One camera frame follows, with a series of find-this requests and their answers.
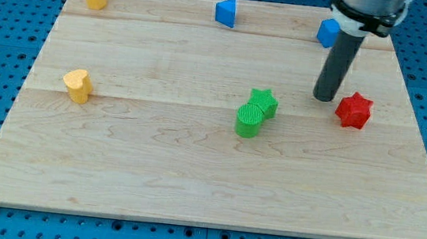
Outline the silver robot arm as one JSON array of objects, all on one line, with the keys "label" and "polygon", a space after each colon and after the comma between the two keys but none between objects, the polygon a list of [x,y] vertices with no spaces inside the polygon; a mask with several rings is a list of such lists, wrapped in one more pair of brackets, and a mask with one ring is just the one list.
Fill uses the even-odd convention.
[{"label": "silver robot arm", "polygon": [[413,0],[331,0],[331,13],[340,32],[312,93],[318,101],[332,101],[365,37],[385,38],[409,13]]}]

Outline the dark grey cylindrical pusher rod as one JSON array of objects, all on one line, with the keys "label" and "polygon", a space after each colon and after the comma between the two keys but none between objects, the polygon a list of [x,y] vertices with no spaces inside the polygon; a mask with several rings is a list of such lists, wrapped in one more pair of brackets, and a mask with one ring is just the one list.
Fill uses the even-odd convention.
[{"label": "dark grey cylindrical pusher rod", "polygon": [[335,39],[327,60],[312,90],[318,101],[332,101],[354,61],[364,37],[351,36],[343,31]]}]

